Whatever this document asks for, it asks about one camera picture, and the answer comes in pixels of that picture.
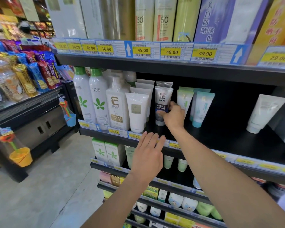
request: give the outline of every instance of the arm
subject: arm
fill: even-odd
[[[285,227],[285,212],[253,180],[184,129],[184,110],[175,102],[160,114],[179,143],[205,194],[230,228]]]
[[[96,210],[81,228],[120,228],[133,205],[148,187],[148,184],[163,168],[161,152],[165,136],[144,132],[134,151],[132,169],[115,193]]]

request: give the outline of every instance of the supermarket aisle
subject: supermarket aisle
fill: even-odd
[[[21,183],[0,170],[0,228],[79,228],[102,204],[91,138],[72,134],[47,152]]]

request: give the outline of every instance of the hand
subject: hand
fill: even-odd
[[[158,134],[147,133],[142,134],[137,148],[133,154],[132,169],[130,174],[140,183],[148,186],[163,168],[163,153],[161,150],[166,141],[163,135],[160,137],[158,144]]]
[[[170,102],[169,110],[169,113],[162,110],[157,111],[157,113],[163,117],[166,126],[173,133],[172,131],[177,131],[184,127],[185,110],[173,101]]]

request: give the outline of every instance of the green bottle cap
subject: green bottle cap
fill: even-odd
[[[74,72],[77,75],[84,75],[84,74],[86,74],[85,68],[81,67],[81,66],[74,66]]]
[[[102,76],[102,70],[97,68],[90,68],[91,77],[99,77]]]

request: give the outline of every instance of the tile floor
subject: tile floor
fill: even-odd
[[[0,228],[79,228],[102,204],[91,138],[68,135],[54,154],[27,169],[21,183],[0,170]]]

